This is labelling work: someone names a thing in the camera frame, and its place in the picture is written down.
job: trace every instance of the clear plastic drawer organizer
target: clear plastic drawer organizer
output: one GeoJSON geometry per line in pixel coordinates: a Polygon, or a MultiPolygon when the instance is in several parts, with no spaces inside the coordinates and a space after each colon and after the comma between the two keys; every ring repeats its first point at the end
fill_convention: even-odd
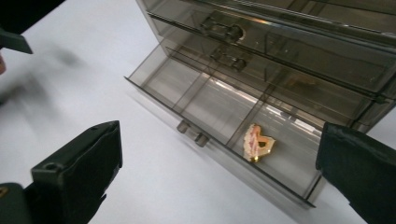
{"type": "Polygon", "coordinates": [[[199,146],[213,139],[314,206],[324,122],[367,132],[394,107],[396,38],[296,15],[296,2],[145,1],[161,43],[128,79],[183,118],[180,132],[199,130],[199,146]],[[244,158],[252,124],[276,140],[256,162],[244,158]]]}

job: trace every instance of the drawer compartment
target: drawer compartment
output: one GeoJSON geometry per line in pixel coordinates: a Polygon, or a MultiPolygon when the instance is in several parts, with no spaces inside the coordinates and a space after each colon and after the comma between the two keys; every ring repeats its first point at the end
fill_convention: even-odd
{"type": "Polygon", "coordinates": [[[316,126],[323,121],[225,75],[218,69],[225,65],[204,55],[205,42],[191,41],[195,37],[190,36],[181,46],[165,39],[129,80],[241,162],[270,176],[278,188],[313,206],[314,199],[309,196],[320,179],[315,169],[320,128],[303,118],[316,126]],[[276,140],[274,152],[254,163],[243,156],[243,137],[251,123],[260,124],[263,134],[276,140]]]}

